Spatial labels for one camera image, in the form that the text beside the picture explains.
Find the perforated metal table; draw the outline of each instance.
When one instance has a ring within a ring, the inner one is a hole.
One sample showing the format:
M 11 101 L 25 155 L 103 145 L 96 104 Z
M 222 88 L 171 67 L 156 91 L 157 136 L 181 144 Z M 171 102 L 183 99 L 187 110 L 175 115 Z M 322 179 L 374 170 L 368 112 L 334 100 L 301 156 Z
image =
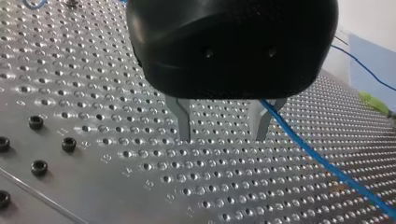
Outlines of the perforated metal table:
M 116 0 L 0 2 L 1 223 L 391 223 L 272 122 L 251 139 L 248 101 L 192 101 L 191 141 L 134 60 Z M 321 155 L 395 204 L 396 134 L 322 72 L 280 111 Z M 44 128 L 28 119 L 39 115 Z M 74 137 L 74 153 L 61 149 Z M 32 175 L 34 160 L 49 165 Z

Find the green object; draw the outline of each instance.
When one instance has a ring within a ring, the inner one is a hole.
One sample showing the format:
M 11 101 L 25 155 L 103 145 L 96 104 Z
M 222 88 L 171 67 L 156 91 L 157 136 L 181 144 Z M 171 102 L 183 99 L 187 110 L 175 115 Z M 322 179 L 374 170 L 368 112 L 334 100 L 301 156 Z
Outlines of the green object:
M 379 112 L 383 113 L 385 116 L 389 115 L 389 108 L 386 104 L 382 101 L 376 99 L 372 94 L 360 91 L 359 96 L 367 105 L 370 105 L 372 108 L 378 110 Z

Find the background wall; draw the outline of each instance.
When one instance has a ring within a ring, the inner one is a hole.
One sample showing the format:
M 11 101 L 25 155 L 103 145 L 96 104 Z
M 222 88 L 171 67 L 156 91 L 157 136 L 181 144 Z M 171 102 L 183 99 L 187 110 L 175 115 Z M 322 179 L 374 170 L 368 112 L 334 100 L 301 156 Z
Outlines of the background wall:
M 395 0 L 339 0 L 339 29 L 396 51 Z
M 338 37 L 349 43 L 348 36 L 353 34 L 396 51 L 396 0 L 339 0 L 338 5 Z M 333 44 L 350 51 L 337 39 Z M 344 53 L 331 49 L 323 68 L 350 84 L 350 63 Z

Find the blue wire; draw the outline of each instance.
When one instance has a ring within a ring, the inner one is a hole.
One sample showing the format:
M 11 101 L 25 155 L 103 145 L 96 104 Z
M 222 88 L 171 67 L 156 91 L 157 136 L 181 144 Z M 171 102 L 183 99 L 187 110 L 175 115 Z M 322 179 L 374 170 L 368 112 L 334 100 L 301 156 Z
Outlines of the blue wire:
M 270 114 L 276 119 L 276 121 L 279 123 L 279 125 L 285 130 L 285 132 L 288 134 L 288 136 L 296 142 L 300 147 L 302 147 L 306 154 L 308 154 L 310 157 L 315 159 L 317 162 L 323 165 L 323 167 L 332 172 L 335 176 L 337 176 L 341 181 L 344 183 L 347 183 L 350 187 L 355 189 L 359 194 L 367 197 L 370 199 L 372 202 L 374 202 L 378 207 L 380 207 L 383 211 L 385 211 L 390 217 L 392 217 L 394 220 L 396 220 L 396 210 L 393 208 L 387 206 L 384 202 L 381 201 L 379 197 L 374 195 L 372 192 L 370 192 L 367 188 L 360 186 L 355 180 L 353 180 L 351 177 L 348 175 L 345 175 L 341 170 L 339 170 L 337 167 L 334 165 L 330 164 L 329 161 L 324 159 L 323 157 L 320 156 L 311 146 L 309 146 L 300 136 L 297 135 L 297 133 L 294 132 L 294 130 L 288 125 L 288 123 L 277 113 L 276 109 L 272 105 L 270 105 L 267 101 L 265 100 L 260 100 L 262 105 L 270 112 Z
M 37 6 L 32 6 L 30 3 L 27 2 L 27 0 L 22 0 L 22 2 L 25 4 L 25 6 L 31 10 L 36 10 L 44 6 L 44 4 L 47 3 L 47 0 L 41 0 Z
M 347 52 L 346 50 L 341 49 L 341 48 L 339 48 L 339 47 L 337 47 L 337 46 L 335 46 L 335 45 L 332 45 L 332 47 L 335 48 L 335 49 L 338 49 L 338 50 L 343 51 L 343 52 L 344 52 L 345 54 L 347 54 L 349 57 L 351 57 L 352 59 L 354 59 L 354 60 L 355 60 L 358 64 L 360 64 L 368 73 L 370 73 L 370 75 L 372 75 L 372 77 L 375 78 L 375 80 L 377 80 L 379 83 L 381 83 L 382 85 L 384 85 L 384 86 L 390 88 L 390 89 L 393 90 L 393 91 L 396 91 L 395 88 L 393 88 L 393 87 L 391 87 L 390 85 L 388 85 L 387 83 L 381 81 L 381 80 L 380 80 L 380 79 L 379 79 L 368 67 L 366 67 L 363 63 L 361 63 L 361 61 L 359 61 L 358 58 L 356 58 L 355 56 L 353 56 L 352 54 L 350 54 L 350 53 Z

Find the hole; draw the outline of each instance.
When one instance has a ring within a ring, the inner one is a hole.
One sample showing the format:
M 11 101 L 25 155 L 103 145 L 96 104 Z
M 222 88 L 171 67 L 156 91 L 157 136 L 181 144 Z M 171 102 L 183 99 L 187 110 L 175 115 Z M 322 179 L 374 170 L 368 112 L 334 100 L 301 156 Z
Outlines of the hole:
M 207 201 L 203 201 L 203 202 L 202 202 L 202 206 L 203 206 L 204 208 L 209 208 L 209 207 L 210 207 L 210 204 L 209 204 Z
M 39 122 L 41 122 L 41 118 L 39 116 L 32 116 L 32 117 L 30 117 L 30 121 L 32 121 L 34 123 L 39 123 Z
M 62 116 L 62 118 L 64 118 L 64 119 L 68 119 L 68 118 L 69 118 L 69 114 L 66 113 L 66 112 L 63 112 L 63 113 L 61 114 L 61 116 Z
M 163 181 L 165 182 L 165 183 L 169 183 L 169 182 L 171 182 L 171 177 L 169 177 L 169 176 L 164 176 L 163 177 Z
M 187 196 L 191 195 L 191 191 L 189 189 L 183 189 L 183 193 Z
M 206 58 L 211 58 L 213 56 L 213 49 L 209 46 L 205 46 L 202 48 L 202 53 L 205 55 Z
M 41 104 L 42 105 L 49 105 L 49 101 L 48 100 L 41 100 Z
M 84 132 L 89 132 L 90 131 L 90 127 L 88 127 L 88 126 L 82 126 L 82 131 L 84 131 Z
M 29 92 L 29 91 L 30 91 L 30 88 L 29 88 L 29 87 L 25 87 L 25 86 L 21 86 L 21 87 L 20 87 L 20 91 L 26 93 L 26 92 Z
M 35 161 L 35 163 L 33 164 L 33 166 L 34 166 L 36 169 L 43 169 L 43 168 L 46 166 L 46 164 L 45 164 L 43 161 Z
M 103 144 L 105 144 L 105 145 L 109 145 L 109 144 L 110 144 L 110 139 L 104 138 L 104 139 L 102 140 L 102 142 L 103 142 Z
M 276 56 L 276 48 L 275 47 L 270 47 L 268 49 L 268 57 L 274 58 Z
M 143 164 L 143 169 L 149 171 L 149 170 L 151 170 L 151 168 L 152 168 L 152 166 L 150 164 L 148 164 L 148 163 Z
M 9 194 L 6 191 L 0 191 L 0 202 L 5 203 L 9 199 Z
M 230 221 L 230 220 L 231 220 L 231 217 L 230 217 L 229 215 L 227 215 L 227 214 L 221 215 L 221 218 L 222 218 L 224 221 Z
M 125 158 L 131 158 L 132 157 L 132 153 L 130 151 L 123 151 L 122 152 L 122 156 Z
M 66 143 L 67 145 L 74 145 L 75 140 L 73 138 L 65 138 L 64 143 Z

